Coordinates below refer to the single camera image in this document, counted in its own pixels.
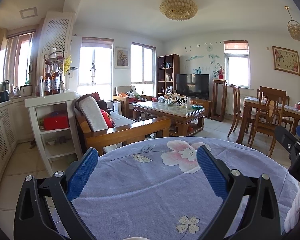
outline sunflower painting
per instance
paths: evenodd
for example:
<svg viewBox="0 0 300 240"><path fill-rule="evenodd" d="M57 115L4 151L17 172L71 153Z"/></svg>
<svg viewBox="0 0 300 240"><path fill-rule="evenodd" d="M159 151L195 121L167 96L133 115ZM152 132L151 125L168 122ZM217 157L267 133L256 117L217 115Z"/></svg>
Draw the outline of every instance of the sunflower painting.
<svg viewBox="0 0 300 240"><path fill-rule="evenodd" d="M115 68L129 69L129 48L115 48Z"/></svg>

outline framed painting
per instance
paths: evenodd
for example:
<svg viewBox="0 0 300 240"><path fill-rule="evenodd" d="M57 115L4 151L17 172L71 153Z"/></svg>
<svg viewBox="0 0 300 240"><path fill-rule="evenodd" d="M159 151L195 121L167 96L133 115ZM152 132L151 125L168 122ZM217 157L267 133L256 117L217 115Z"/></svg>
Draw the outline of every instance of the framed painting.
<svg viewBox="0 0 300 240"><path fill-rule="evenodd" d="M114 68L130 69L130 49L115 47Z"/></svg>
<svg viewBox="0 0 300 240"><path fill-rule="evenodd" d="M300 76L299 54L295 50L272 46L274 69Z"/></svg>

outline white flower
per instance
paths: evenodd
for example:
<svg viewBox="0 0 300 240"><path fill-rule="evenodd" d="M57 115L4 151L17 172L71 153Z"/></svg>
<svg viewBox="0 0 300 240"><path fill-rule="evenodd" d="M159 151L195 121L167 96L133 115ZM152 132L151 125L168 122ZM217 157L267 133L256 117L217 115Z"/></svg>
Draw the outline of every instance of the white flower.
<svg viewBox="0 0 300 240"><path fill-rule="evenodd" d="M197 142L192 145L181 140L172 140L167 143L167 147L173 152L166 152L161 155L162 162L168 166L179 165L183 173L196 173L200 170L197 162L197 149L205 145L209 151L211 148L204 142Z"/></svg>
<svg viewBox="0 0 300 240"><path fill-rule="evenodd" d="M189 230L191 234L195 234L196 231L199 231L200 228L196 225L199 223L199 219L196 217L191 217L190 219L186 216L183 216L179 222L182 225L176 226L176 229L179 231L179 233L184 233L186 230Z"/></svg>

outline purple tablecloth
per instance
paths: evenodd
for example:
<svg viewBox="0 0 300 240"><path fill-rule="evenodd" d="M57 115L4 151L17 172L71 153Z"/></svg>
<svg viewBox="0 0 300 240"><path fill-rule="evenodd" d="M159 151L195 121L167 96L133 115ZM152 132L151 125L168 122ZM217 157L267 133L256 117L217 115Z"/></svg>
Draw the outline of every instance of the purple tablecloth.
<svg viewBox="0 0 300 240"><path fill-rule="evenodd" d="M297 181L264 154L213 138L158 138L113 150L99 158L80 197L72 203L98 240L134 236L196 240L222 203L196 161L196 149L203 144L229 169L245 176L270 176L283 230ZM239 225L246 202L247 197L228 234ZM64 233L62 224L55 222Z"/></svg>

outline dining table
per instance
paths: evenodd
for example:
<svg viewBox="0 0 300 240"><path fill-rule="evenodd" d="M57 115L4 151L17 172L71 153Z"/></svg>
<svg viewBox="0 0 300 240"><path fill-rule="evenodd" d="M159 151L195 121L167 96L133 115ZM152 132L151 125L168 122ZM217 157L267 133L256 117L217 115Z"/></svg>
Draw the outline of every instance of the dining table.
<svg viewBox="0 0 300 240"><path fill-rule="evenodd" d="M261 109L265 110L266 109L265 101L262 101L261 104L262 104ZM242 122L241 122L240 131L236 143L242 144L244 134L246 131L247 120L251 115L252 108L259 108L259 98L248 97L244 99ZM278 104L278 108L281 110L282 104ZM285 105L283 110L283 117L292 117L294 119L291 128L291 133L293 135L296 135L296 128L299 125L299 121L300 121L300 111L298 109L294 109L292 106Z"/></svg>

